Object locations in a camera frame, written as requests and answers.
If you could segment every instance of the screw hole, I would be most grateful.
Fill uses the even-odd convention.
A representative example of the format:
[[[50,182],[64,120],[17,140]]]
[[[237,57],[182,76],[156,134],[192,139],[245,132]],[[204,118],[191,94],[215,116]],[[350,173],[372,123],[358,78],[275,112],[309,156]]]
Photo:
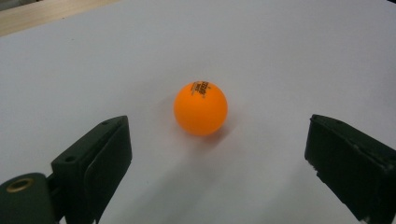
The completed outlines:
[[[28,189],[35,182],[32,178],[19,179],[7,187],[8,193],[16,193],[24,189]]]
[[[65,161],[67,161],[67,162],[75,161],[75,160],[76,160],[76,157],[73,157],[73,156],[67,157],[67,158],[65,159]]]

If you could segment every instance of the wooden edge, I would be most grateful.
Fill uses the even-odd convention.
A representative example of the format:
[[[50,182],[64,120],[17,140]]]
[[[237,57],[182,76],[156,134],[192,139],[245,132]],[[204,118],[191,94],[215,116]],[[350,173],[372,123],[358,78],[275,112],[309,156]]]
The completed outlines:
[[[44,0],[0,11],[0,36],[118,1],[120,0]]]

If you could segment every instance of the black plastic part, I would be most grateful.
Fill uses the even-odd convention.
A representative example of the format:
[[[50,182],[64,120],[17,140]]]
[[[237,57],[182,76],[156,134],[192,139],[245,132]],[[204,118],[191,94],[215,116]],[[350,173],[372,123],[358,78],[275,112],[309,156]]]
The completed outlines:
[[[311,118],[305,158],[360,221],[390,224],[396,212],[396,151],[337,119]]]
[[[56,221],[60,221],[64,217],[64,193],[62,192],[61,184],[52,174],[47,177],[47,184],[49,186],[49,196],[52,200],[52,210]]]
[[[99,222],[132,159],[128,119],[97,125],[52,162],[67,223]]]
[[[55,223],[44,175],[20,175],[0,186],[0,223]]]

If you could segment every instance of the ping pong ball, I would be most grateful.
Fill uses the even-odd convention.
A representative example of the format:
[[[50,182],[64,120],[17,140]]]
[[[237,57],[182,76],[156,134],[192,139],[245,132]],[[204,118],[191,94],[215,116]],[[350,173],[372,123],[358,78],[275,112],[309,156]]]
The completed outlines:
[[[177,94],[174,103],[179,126],[194,135],[217,131],[227,117],[227,100],[219,87],[211,82],[196,81]]]

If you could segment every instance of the white table surface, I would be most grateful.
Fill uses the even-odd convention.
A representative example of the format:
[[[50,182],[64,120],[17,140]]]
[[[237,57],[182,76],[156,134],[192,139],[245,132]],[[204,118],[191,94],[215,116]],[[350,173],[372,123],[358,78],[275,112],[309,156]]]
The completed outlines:
[[[0,38],[0,182],[99,122],[130,121],[134,158],[101,223],[358,223],[304,160],[312,114],[396,148],[396,5],[385,0],[120,1]],[[173,117],[194,80],[223,129]]]

